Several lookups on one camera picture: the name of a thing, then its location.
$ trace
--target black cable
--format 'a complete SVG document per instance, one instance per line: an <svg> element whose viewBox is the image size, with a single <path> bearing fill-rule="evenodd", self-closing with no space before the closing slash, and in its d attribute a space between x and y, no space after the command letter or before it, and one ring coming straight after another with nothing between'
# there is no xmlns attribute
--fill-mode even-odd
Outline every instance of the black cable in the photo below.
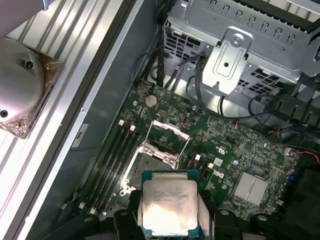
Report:
<svg viewBox="0 0 320 240"><path fill-rule="evenodd" d="M222 95L221 97L220 97L220 99L219 99L219 111L220 111L220 114L222 115L222 116L224 116L224 108L223 108L223 106L224 106L224 100L225 100L225 96L224 95Z"/></svg>
<svg viewBox="0 0 320 240"><path fill-rule="evenodd" d="M163 32L160 34L160 45L164 44L164 35ZM157 72L156 72L156 84L160 87L164 86L165 78L165 62L164 62L165 51L164 48L158 50L158 62L157 62Z"/></svg>
<svg viewBox="0 0 320 240"><path fill-rule="evenodd" d="M268 114L267 112L262 112L262 113L258 113L250 116L227 117L227 116L222 116L208 109L204 103L201 90L200 90L200 83L202 82L202 66L203 66L203 61L200 59L197 61L196 67L195 67L195 93L200 106L203 108L204 112L208 114L211 118L215 120L225 120L225 121L244 121L244 120L254 119L256 117L260 117L265 114Z"/></svg>
<svg viewBox="0 0 320 240"><path fill-rule="evenodd" d="M159 49L161 49L161 48L163 48L164 46L163 45L160 45L160 46L158 46L158 47L156 47L155 49L153 49L153 50L150 50L150 51L147 51L147 52L145 52L145 53L143 53L143 54L141 54L140 56L138 56L137 57L137 59L135 60L135 62L134 62L134 64L133 64L133 66L132 66L132 70L131 70L131 86L132 86L132 88L134 89L134 90L137 90L137 88L135 87L135 85L134 85L134 81L135 81L135 70L136 70L136 67L137 67L137 64L138 64L138 62L140 61L140 59L142 59L144 56L146 56L146 55L149 55L149 54L152 54L154 51L157 51L157 50L159 50Z"/></svg>
<svg viewBox="0 0 320 240"><path fill-rule="evenodd" d="M170 87L170 85L172 84L172 82L174 81L175 77L177 76L180 68L185 65L185 64L188 64L188 63L192 63L194 61L197 61L199 59L199 55L196 55L196 56L193 56L193 57L190 57L182 62L180 62L175 68L174 68L174 71L169 79L169 81L165 84L164 88L165 89L168 89Z"/></svg>

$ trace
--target metal frame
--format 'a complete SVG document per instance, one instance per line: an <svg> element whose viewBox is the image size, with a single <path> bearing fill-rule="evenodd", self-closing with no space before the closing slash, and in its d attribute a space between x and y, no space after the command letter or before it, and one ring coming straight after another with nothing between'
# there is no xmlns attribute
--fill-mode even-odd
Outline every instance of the metal frame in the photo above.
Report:
<svg viewBox="0 0 320 240"><path fill-rule="evenodd" d="M320 4L310 0L286 0L315 14L320 14Z"/></svg>
<svg viewBox="0 0 320 240"><path fill-rule="evenodd" d="M49 151L49 147L57 131L64 129L62 136L65 134L70 122L63 122L64 116L70 111L70 104L121 3L119 0L57 0L48 11L38 13L9 34L9 37L64 62L64 68L28 139L16 139L0 132L0 239L15 236L17 225L21 224L15 214L24 215L28 209L29 204L24 205L23 199L28 190L39 187L32 185L34 177L45 155L56 151ZM33 223L36 209L21 232L23 239Z"/></svg>

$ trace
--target ventilation hole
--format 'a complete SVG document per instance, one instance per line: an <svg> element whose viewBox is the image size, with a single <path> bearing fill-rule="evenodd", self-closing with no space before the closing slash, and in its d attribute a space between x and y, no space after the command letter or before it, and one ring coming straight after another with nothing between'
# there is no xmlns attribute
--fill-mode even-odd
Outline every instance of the ventilation hole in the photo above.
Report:
<svg viewBox="0 0 320 240"><path fill-rule="evenodd" d="M168 46L165 46L164 48L165 48L165 49L168 49L168 50L170 50L170 51L173 51L173 49L170 48L170 47L168 47Z"/></svg>
<svg viewBox="0 0 320 240"><path fill-rule="evenodd" d="M283 83L283 82L280 82L280 81L277 81L276 83L273 84L276 88L279 88L279 89L283 89L286 84Z"/></svg>
<svg viewBox="0 0 320 240"><path fill-rule="evenodd" d="M266 78L262 82L265 83L265 84L272 84L274 81L270 80L269 78Z"/></svg>
<svg viewBox="0 0 320 240"><path fill-rule="evenodd" d="M174 45L176 45L177 44L177 41L174 41L174 40L172 40L172 39L167 39L166 40L168 43L172 43L172 44L174 44Z"/></svg>
<svg viewBox="0 0 320 240"><path fill-rule="evenodd" d="M271 75L271 76L269 76L268 78L271 79L271 80L273 80L273 81L277 81L277 80L280 79L280 77L275 76L275 75Z"/></svg>
<svg viewBox="0 0 320 240"><path fill-rule="evenodd" d="M261 76L261 75L259 75L259 74L257 74L255 77L256 77L257 79L264 79L264 78L265 78L264 76Z"/></svg>
<svg viewBox="0 0 320 240"><path fill-rule="evenodd" d="M194 38L192 37L188 37L188 42L192 43L193 45L196 45L196 46L200 46L201 42L198 41L198 40L195 40Z"/></svg>
<svg viewBox="0 0 320 240"><path fill-rule="evenodd" d="M254 72L256 72L257 74L260 74L262 76L268 77L269 75L264 73L260 68L258 68L257 70L255 70Z"/></svg>
<svg viewBox="0 0 320 240"><path fill-rule="evenodd" d="M168 45L169 47L176 48L176 45L175 45L175 44L172 44L172 43L170 43L170 42L168 42L167 45Z"/></svg>
<svg viewBox="0 0 320 240"><path fill-rule="evenodd" d="M172 34L170 34L170 33L168 33L166 35L166 37L169 38L169 39L175 40L175 41L177 40L177 38L175 36L173 36Z"/></svg>

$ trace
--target screw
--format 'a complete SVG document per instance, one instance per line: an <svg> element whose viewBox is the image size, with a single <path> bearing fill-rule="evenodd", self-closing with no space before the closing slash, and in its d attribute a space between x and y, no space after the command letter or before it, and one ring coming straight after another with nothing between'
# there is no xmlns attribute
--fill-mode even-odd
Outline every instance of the screw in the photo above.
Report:
<svg viewBox="0 0 320 240"><path fill-rule="evenodd" d="M232 161L232 164L233 164L234 166L238 166L238 165L239 165L239 161L238 161L238 160L233 160L233 161Z"/></svg>
<svg viewBox="0 0 320 240"><path fill-rule="evenodd" d="M220 213L225 216L229 215L229 212L227 210L221 210Z"/></svg>
<svg viewBox="0 0 320 240"><path fill-rule="evenodd" d="M2 110L2 111L0 111L0 117L2 117L2 118L8 117L8 112L7 112L7 110Z"/></svg>
<svg viewBox="0 0 320 240"><path fill-rule="evenodd" d="M28 70L32 69L34 67L34 63L32 61L27 61L24 65L24 67Z"/></svg>
<svg viewBox="0 0 320 240"><path fill-rule="evenodd" d="M236 37L236 38L234 39L234 43L235 43L235 44L238 44L239 41L240 41L240 38L239 38L239 37Z"/></svg>
<svg viewBox="0 0 320 240"><path fill-rule="evenodd" d="M266 216L263 216L263 215L259 215L256 218L259 219L260 221L263 221L263 222L268 220L268 218Z"/></svg>

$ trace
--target chip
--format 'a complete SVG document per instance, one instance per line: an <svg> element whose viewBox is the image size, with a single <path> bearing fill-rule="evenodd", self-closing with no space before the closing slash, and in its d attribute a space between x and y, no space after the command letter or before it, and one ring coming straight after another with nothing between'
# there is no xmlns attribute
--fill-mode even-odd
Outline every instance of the chip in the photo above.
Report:
<svg viewBox="0 0 320 240"><path fill-rule="evenodd" d="M250 151L252 148L253 148L253 144L251 142L247 142L245 145L244 145L244 149Z"/></svg>
<svg viewBox="0 0 320 240"><path fill-rule="evenodd" d="M222 130L224 129L224 125L221 123L217 123L214 127L214 130L216 130L217 132L222 132Z"/></svg>
<svg viewBox="0 0 320 240"><path fill-rule="evenodd" d="M222 165L223 162L224 162L224 161L223 161L222 159L216 157L216 158L214 159L214 161L213 161L213 164L214 164L214 165L217 165L218 167L221 167L221 165Z"/></svg>

